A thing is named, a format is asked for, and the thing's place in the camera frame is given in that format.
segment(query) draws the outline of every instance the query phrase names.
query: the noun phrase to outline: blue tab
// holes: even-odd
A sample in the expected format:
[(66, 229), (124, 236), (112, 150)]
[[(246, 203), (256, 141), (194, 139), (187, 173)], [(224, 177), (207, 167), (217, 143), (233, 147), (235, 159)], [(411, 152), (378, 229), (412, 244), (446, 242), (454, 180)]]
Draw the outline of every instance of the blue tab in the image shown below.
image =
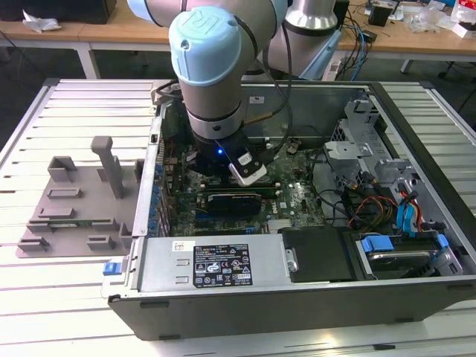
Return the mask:
[(108, 277), (110, 275), (121, 275), (121, 263), (108, 262), (104, 264), (103, 275)]
[(437, 239), (442, 249), (449, 246), (448, 240), (446, 239), (444, 234), (438, 234)]
[(361, 240), (365, 253), (370, 251), (392, 251), (394, 249), (389, 236), (367, 236)]

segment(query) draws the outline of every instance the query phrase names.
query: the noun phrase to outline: wooden table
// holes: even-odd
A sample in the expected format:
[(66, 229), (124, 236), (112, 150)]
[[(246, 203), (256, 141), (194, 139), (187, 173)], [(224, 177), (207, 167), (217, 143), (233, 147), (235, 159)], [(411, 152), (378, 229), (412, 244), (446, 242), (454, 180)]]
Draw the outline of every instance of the wooden table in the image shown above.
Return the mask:
[[(369, 25), (368, 16), (363, 15), (364, 8), (357, 9), (360, 4), (365, 4), (365, 2), (365, 0), (351, 0), (349, 9), (352, 17), (359, 23), (362, 30), (377, 34), (377, 39), (373, 43), (369, 57), (405, 60), (401, 70), (402, 73), (410, 68), (413, 60), (476, 61), (476, 41), (461, 39), (449, 30), (441, 28), (439, 33), (411, 33), (404, 22), (391, 20), (388, 20), (384, 27)], [(354, 44), (353, 32), (350, 29), (343, 29), (338, 50), (334, 53), (327, 69), (328, 80), (335, 78), (336, 65), (350, 54)]]
[[(401, 60), (476, 61), (476, 41), (461, 39), (449, 30), (440, 33), (410, 33), (403, 22), (387, 22), (384, 28), (368, 25), (367, 16), (356, 6), (364, 0), (351, 0), (354, 19), (366, 30), (377, 33), (370, 57)], [(136, 17), (126, 0), (118, 0), (115, 12), (106, 25), (61, 23), (62, 29), (35, 33), (21, 22), (0, 22), (0, 30), (19, 47), (70, 48), (77, 51), (86, 78), (100, 78), (92, 50), (169, 51), (168, 32)], [(336, 66), (353, 49), (354, 38), (344, 29), (338, 50), (326, 71), (326, 79), (335, 77)], [(11, 46), (0, 39), (0, 46)], [(403, 70), (408, 70), (407, 61)]]
[[(86, 78), (99, 79), (92, 50), (169, 51), (168, 31), (136, 17), (127, 0), (118, 0), (106, 25), (61, 22), (60, 30), (36, 33), (21, 22), (2, 22), (0, 30), (18, 47), (75, 50)], [(0, 37), (0, 46), (10, 47)]]

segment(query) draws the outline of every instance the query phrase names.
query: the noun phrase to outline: desk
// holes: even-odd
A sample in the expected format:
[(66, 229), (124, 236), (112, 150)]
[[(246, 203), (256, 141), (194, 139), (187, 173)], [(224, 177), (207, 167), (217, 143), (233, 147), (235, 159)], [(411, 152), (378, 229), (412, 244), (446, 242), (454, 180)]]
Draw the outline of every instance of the desk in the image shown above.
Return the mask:
[[(363, 0), (351, 0), (350, 12), (363, 30), (377, 33), (368, 56), (383, 60), (405, 60), (402, 72), (405, 73), (411, 64), (409, 60), (427, 61), (476, 61), (476, 41), (461, 39), (455, 33), (440, 29), (439, 33), (411, 33), (404, 22), (388, 20), (382, 28), (368, 24), (368, 16), (362, 15), (364, 9), (356, 7), (364, 4)], [(350, 55), (354, 48), (355, 37), (350, 29), (344, 29), (338, 50), (334, 53), (327, 69), (327, 80), (334, 80), (336, 66), (345, 56)]]
[[(36, 33), (21, 22), (0, 22), (0, 30), (18, 47), (75, 50), (88, 79), (100, 73), (92, 50), (170, 51), (168, 31), (135, 16), (127, 0), (118, 0), (106, 25), (61, 22), (60, 30)], [(6, 39), (0, 46), (10, 47)]]
[[(417, 83), (397, 89), (383, 85), (394, 100), (405, 93), (427, 97)], [(78, 165), (97, 165), (91, 139), (111, 135), (122, 165), (144, 157), (154, 111), (144, 100), (127, 110), (120, 102), (150, 98), (151, 88), (151, 80), (62, 80), (44, 86), (0, 153), (0, 356), (84, 357), (107, 351), (114, 357), (438, 357), (468, 356), (476, 350), (476, 300), (409, 324), (144, 342), (103, 298), (108, 292), (101, 272), (109, 257), (17, 258), (16, 246), (9, 243), (18, 242), (25, 231), (49, 180), (52, 156), (69, 155)], [(448, 105), (442, 103), (440, 112)], [(411, 115), (413, 109), (406, 110)], [(433, 122), (425, 116), (407, 118), (417, 120), (409, 123), (434, 147), (426, 131)], [(433, 140), (440, 142), (438, 135)], [(451, 162), (439, 164), (454, 167)], [(375, 344), (396, 349), (377, 351)]]
[[(350, 11), (363, 0), (352, 0)], [(378, 34), (369, 57), (394, 60), (476, 61), (476, 41), (461, 39), (449, 30), (440, 33), (410, 33), (403, 22), (387, 23), (384, 28), (367, 24), (367, 16), (353, 12), (355, 20)], [(169, 51), (168, 32), (136, 17), (126, 0), (118, 0), (106, 25), (61, 23), (62, 29), (36, 33), (21, 22), (0, 22), (2, 30), (19, 47), (70, 48), (77, 51), (86, 78), (100, 78), (92, 50)], [(11, 46), (0, 39), (0, 46)], [(345, 29), (325, 77), (333, 80), (340, 61), (350, 54), (354, 38)]]

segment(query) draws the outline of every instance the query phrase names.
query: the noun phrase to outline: warning label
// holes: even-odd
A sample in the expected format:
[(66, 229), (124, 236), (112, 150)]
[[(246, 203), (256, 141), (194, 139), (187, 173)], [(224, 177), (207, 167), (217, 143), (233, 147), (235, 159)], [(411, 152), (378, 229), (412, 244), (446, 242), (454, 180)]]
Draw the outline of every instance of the warning label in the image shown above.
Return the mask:
[(196, 288), (253, 285), (248, 244), (193, 247)]

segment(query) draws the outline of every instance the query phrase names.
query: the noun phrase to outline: white paper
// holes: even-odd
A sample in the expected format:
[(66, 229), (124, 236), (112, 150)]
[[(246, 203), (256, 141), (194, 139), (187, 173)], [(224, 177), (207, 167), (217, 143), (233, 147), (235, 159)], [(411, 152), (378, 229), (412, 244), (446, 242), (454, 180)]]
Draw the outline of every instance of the white paper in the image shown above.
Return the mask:
[(445, 28), (446, 30), (453, 30), (453, 27), (457, 23), (451, 20), (451, 16), (444, 15), (437, 23), (439, 28)]
[(23, 10), (23, 25), (27, 26), (31, 30), (41, 33), (43, 31), (58, 30), (61, 28), (56, 19), (40, 19), (38, 17), (32, 16)]

